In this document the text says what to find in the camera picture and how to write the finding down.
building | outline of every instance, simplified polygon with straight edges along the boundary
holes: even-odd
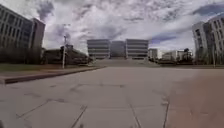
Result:
[[[39,20],[26,19],[0,4],[0,61],[40,61],[44,29]]]
[[[44,52],[44,64],[62,64],[64,47],[61,49],[48,49]],[[84,53],[73,48],[72,45],[66,45],[65,64],[66,65],[80,65],[88,64],[91,59]]]
[[[127,39],[127,59],[148,59],[148,40]]]
[[[153,61],[158,59],[158,49],[150,48],[149,51],[148,51],[148,57],[149,57],[150,60],[153,60]]]
[[[211,26],[211,46],[214,44],[214,56],[216,63],[224,63],[224,13],[220,14],[208,21]]]
[[[111,58],[126,58],[126,44],[124,41],[112,41],[110,44]]]
[[[162,55],[163,60],[171,60],[171,61],[181,61],[186,58],[192,58],[192,52],[184,51],[184,50],[174,50],[170,52],[166,52]]]
[[[220,14],[208,22],[199,22],[192,28],[196,60],[206,64],[224,62],[224,14]]]
[[[174,52],[166,52],[162,54],[162,60],[174,61]]]
[[[94,59],[110,58],[110,41],[107,39],[87,40],[89,56]]]

paved plaza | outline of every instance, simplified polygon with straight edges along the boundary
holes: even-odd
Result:
[[[210,113],[216,118],[216,110],[224,108],[208,92],[209,81],[215,81],[209,78],[222,74],[213,69],[108,67],[2,85],[0,120],[6,128],[201,128]],[[222,96],[223,78],[212,85],[216,98]],[[210,111],[210,103],[218,107]],[[222,121],[212,124],[218,127]]]

office building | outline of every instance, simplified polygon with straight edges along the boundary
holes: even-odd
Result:
[[[148,59],[148,40],[127,39],[127,59]]]
[[[212,64],[224,62],[224,14],[193,26],[196,60]]]
[[[26,19],[0,4],[0,61],[38,62],[44,29],[39,20]]]
[[[124,41],[112,41],[110,44],[111,58],[126,58],[126,44]]]
[[[87,40],[88,53],[94,59],[110,58],[110,41],[107,39]]]
[[[148,57],[150,60],[153,60],[153,61],[158,59],[158,49],[150,48],[148,51]]]

sky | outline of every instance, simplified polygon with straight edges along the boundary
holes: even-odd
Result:
[[[87,52],[87,39],[147,39],[162,51],[194,50],[191,27],[224,12],[224,0],[0,0],[46,24],[43,47],[59,48],[63,36]]]

street lamp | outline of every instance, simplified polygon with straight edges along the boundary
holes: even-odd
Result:
[[[65,68],[65,49],[67,44],[67,36],[64,36],[65,42],[64,42],[64,49],[63,49],[63,59],[62,59],[62,68]]]
[[[64,27],[65,27],[65,30],[66,29],[66,26],[70,26],[70,24],[63,24]],[[65,36],[64,36],[64,49],[63,49],[63,59],[62,59],[62,69],[65,68],[65,53],[66,53],[66,45],[67,45],[67,38],[68,38],[68,33],[66,32]]]

